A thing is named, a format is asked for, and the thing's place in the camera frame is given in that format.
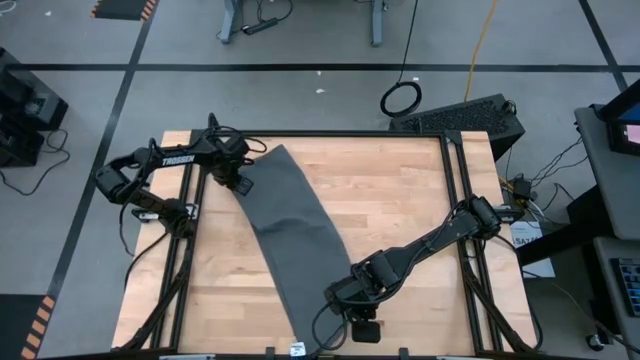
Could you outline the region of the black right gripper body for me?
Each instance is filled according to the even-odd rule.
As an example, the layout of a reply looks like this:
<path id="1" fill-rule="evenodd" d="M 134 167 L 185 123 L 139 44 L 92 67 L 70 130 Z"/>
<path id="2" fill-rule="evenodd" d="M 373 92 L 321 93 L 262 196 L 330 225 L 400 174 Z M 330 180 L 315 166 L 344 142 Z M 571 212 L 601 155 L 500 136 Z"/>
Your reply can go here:
<path id="1" fill-rule="evenodd" d="M 336 315 L 346 315 L 350 320 L 374 320 L 376 305 L 372 296 L 375 288 L 368 280 L 345 277 L 331 283 L 324 290 L 324 297 Z"/>

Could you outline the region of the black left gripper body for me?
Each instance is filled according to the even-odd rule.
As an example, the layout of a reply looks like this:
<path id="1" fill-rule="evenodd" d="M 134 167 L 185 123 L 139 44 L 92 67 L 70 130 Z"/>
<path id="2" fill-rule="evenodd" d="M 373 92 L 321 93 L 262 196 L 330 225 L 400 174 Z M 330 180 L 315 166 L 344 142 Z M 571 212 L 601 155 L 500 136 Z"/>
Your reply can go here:
<path id="1" fill-rule="evenodd" d="M 249 166 L 250 159 L 244 155 L 228 155 L 216 152 L 212 160 L 212 176 L 221 186 L 234 189 L 238 179 L 242 176 L 239 169 Z"/>

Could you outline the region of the grey waffle-weave towel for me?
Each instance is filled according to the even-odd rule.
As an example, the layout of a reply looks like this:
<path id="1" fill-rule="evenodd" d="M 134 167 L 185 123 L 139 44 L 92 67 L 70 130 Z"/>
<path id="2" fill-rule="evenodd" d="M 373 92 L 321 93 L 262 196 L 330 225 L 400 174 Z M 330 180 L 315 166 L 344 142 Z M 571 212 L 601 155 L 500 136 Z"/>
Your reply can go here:
<path id="1" fill-rule="evenodd" d="M 309 356 L 336 342 L 342 319 L 325 308 L 324 290 L 349 273 L 343 240 L 283 145 L 241 170 L 253 182 L 238 195 L 298 343 Z"/>

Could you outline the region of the grey desk leg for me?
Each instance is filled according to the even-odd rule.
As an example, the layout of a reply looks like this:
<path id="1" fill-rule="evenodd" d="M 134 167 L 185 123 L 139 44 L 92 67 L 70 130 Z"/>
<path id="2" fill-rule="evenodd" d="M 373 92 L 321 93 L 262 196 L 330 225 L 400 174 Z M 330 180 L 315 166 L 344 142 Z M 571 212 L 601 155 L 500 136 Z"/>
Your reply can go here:
<path id="1" fill-rule="evenodd" d="M 378 47 L 382 44 L 382 14 L 384 0 L 371 0 L 371 45 Z"/>
<path id="2" fill-rule="evenodd" d="M 224 17 L 217 38 L 222 44 L 231 42 L 234 26 L 242 23 L 243 0 L 224 0 Z"/>

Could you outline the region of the black power strip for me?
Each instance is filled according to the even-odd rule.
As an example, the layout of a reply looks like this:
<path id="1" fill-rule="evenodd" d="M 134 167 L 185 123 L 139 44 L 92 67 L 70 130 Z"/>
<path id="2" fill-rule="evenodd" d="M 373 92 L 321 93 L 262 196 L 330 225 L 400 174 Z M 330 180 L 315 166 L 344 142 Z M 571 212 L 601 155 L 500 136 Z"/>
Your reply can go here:
<path id="1" fill-rule="evenodd" d="M 261 22 L 259 22 L 257 24 L 254 24 L 254 25 L 244 25 L 241 28 L 241 31 L 244 34 L 250 36 L 250 35 L 256 34 L 258 32 L 264 31 L 266 29 L 269 29 L 269 28 L 277 25 L 278 23 L 279 23 L 279 19 L 274 17 L 274 18 L 271 18 L 271 19 L 268 19 L 268 20 L 261 21 Z"/>

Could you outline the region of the white printed sheet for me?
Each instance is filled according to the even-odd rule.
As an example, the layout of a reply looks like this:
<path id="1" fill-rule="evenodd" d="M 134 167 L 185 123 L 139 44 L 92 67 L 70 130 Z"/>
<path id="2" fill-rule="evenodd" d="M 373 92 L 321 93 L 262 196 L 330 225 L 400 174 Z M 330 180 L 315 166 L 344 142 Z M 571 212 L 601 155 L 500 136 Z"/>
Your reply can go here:
<path id="1" fill-rule="evenodd" d="M 516 248 L 527 245 L 543 236 L 538 222 L 516 221 L 510 225 L 512 243 Z M 555 271 L 549 258 L 539 260 L 529 265 L 520 262 L 524 276 L 534 278 L 554 278 Z"/>

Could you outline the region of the hazard-striped black floor mat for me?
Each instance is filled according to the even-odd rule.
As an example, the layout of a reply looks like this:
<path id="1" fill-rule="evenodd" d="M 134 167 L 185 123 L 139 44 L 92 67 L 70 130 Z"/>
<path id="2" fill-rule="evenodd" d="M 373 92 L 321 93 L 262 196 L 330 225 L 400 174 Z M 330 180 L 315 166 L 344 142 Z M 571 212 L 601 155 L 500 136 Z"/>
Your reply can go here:
<path id="1" fill-rule="evenodd" d="M 92 18 L 111 20 L 147 21 L 158 0 L 98 0 L 92 9 Z"/>
<path id="2" fill-rule="evenodd" d="M 0 360 L 35 360 L 55 305 L 48 295 L 0 294 Z"/>

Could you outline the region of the black power adapter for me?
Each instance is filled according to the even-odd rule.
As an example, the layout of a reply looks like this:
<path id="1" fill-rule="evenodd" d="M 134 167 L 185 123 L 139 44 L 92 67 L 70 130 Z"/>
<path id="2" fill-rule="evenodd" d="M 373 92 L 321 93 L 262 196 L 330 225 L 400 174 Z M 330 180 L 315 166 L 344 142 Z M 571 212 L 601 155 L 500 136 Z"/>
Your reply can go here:
<path id="1" fill-rule="evenodd" d="M 524 177 L 516 177 L 511 182 L 512 194 L 517 200 L 527 201 L 531 195 L 531 181 Z"/>

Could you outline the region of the black equipment cabinet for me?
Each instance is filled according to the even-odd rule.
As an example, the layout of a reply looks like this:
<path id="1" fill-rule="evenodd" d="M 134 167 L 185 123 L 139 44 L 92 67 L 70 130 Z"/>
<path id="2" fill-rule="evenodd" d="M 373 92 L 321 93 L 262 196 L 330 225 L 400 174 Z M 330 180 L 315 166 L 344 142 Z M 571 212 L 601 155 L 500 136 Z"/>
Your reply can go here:
<path id="1" fill-rule="evenodd" d="M 30 71 L 14 72 L 19 62 L 0 47 L 0 168 L 29 167 L 45 141 L 58 130 L 68 104 Z"/>

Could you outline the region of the black perforated computer tower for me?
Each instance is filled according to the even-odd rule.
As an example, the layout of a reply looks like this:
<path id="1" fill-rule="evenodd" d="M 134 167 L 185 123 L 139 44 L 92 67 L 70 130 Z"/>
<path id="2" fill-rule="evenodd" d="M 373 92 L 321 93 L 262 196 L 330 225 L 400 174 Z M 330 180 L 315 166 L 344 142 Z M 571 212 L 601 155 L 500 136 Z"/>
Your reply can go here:
<path id="1" fill-rule="evenodd" d="M 389 130 L 416 134 L 444 130 L 486 132 L 495 161 L 525 134 L 516 104 L 502 94 L 395 118 L 390 121 Z"/>

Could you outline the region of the grey table top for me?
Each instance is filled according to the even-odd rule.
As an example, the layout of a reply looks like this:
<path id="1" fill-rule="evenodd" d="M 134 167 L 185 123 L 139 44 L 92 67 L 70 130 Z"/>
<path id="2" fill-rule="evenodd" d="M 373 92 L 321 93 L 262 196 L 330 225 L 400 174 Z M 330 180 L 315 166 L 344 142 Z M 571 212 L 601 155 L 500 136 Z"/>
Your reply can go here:
<path id="1" fill-rule="evenodd" d="M 610 149 L 606 124 L 592 108 L 574 115 L 615 236 L 640 241 L 640 157 Z"/>
<path id="2" fill-rule="evenodd" d="M 622 339 L 638 349 L 628 350 L 630 360 L 640 360 L 640 318 L 631 317 L 622 300 L 618 283 L 611 266 L 614 258 L 640 259 L 640 241 L 625 241 L 609 237 L 596 237 L 593 241 L 596 259 L 602 273 L 605 297 L 611 303 L 613 323 Z"/>

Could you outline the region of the dark keypad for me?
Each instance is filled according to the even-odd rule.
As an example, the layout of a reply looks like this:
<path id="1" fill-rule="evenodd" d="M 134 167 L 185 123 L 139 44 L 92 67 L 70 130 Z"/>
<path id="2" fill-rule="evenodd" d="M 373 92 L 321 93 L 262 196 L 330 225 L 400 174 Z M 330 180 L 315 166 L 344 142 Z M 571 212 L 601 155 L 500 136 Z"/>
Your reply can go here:
<path id="1" fill-rule="evenodd" d="M 614 258 L 610 262 L 628 314 L 640 318 L 640 259 Z"/>

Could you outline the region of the black monitor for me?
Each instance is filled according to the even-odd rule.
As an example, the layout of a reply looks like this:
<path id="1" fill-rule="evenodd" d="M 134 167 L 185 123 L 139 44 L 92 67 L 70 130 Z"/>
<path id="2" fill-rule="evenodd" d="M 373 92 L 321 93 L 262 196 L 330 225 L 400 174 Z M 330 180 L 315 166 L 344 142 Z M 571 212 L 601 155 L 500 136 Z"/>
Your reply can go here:
<path id="1" fill-rule="evenodd" d="M 640 157 L 640 79 L 596 109 L 613 152 Z"/>

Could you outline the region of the black desk base frame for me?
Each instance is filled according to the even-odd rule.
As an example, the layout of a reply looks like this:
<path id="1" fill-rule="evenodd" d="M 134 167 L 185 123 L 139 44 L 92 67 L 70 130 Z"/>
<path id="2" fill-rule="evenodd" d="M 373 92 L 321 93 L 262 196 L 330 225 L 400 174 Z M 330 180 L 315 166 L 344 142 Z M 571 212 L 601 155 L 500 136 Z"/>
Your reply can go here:
<path id="1" fill-rule="evenodd" d="M 529 265 L 584 245 L 598 236 L 615 236 L 598 185 L 572 201 L 567 206 L 567 212 L 568 224 L 517 249 L 520 265 Z"/>

